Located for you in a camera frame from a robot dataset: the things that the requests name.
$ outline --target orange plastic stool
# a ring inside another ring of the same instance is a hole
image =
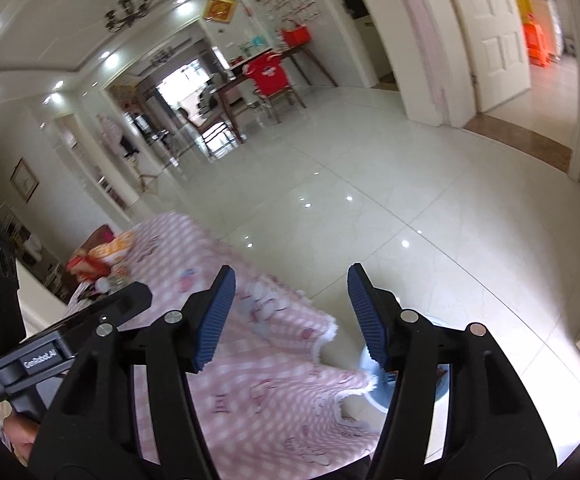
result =
[[[528,55],[543,67],[549,65],[548,44],[545,41],[545,35],[540,25],[534,20],[530,23],[523,23],[523,31],[525,33],[525,42],[528,46]]]

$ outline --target chandelier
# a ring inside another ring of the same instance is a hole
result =
[[[108,20],[106,28],[110,32],[118,32],[124,27],[132,27],[136,20],[148,14],[151,0],[141,0],[141,5],[138,8],[136,8],[134,0],[118,0],[118,3],[123,11],[121,17],[117,18],[114,10],[106,13]]]
[[[150,59],[150,64],[154,68],[158,68],[160,66],[165,65],[170,59],[175,57],[177,54],[177,49],[172,48],[171,46],[167,48],[162,48],[158,51],[152,58]]]

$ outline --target open door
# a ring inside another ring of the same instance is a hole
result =
[[[486,112],[530,88],[530,63],[515,0],[454,0]]]

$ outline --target metal screw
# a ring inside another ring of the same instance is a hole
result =
[[[473,323],[470,325],[470,332],[481,337],[487,334],[487,328],[481,325],[481,323]]]
[[[413,310],[404,310],[401,312],[401,319],[406,323],[416,323],[419,320],[419,314]]]
[[[183,319],[183,314],[181,314],[180,310],[171,310],[167,312],[165,316],[163,316],[163,319],[166,321],[166,323],[174,325],[174,323],[178,323]]]
[[[106,335],[112,334],[113,326],[110,323],[103,323],[97,326],[97,335],[105,337]]]

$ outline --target white door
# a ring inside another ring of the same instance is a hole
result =
[[[486,112],[530,88],[530,63],[515,0],[454,0]]]

